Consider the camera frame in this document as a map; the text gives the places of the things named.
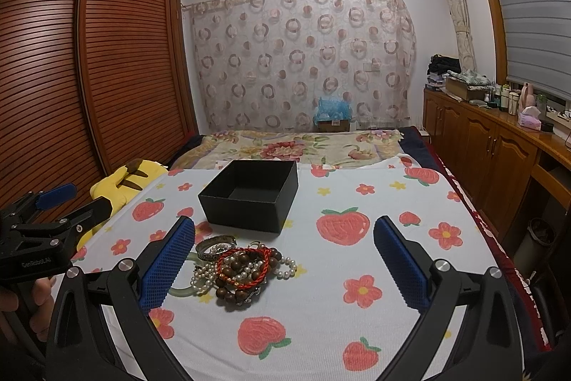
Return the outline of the person's left hand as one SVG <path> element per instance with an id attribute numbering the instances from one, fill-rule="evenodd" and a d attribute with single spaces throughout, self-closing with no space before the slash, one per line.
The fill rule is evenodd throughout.
<path id="1" fill-rule="evenodd" d="M 31 316 L 29 326 L 41 342 L 46 342 L 49 334 L 49 325 L 54 308 L 54 299 L 51 295 L 56 276 L 44 277 L 35 281 L 31 288 L 31 299 L 37 307 Z M 1 290 L 1 310 L 5 312 L 16 311 L 19 307 L 19 298 L 14 292 Z"/>

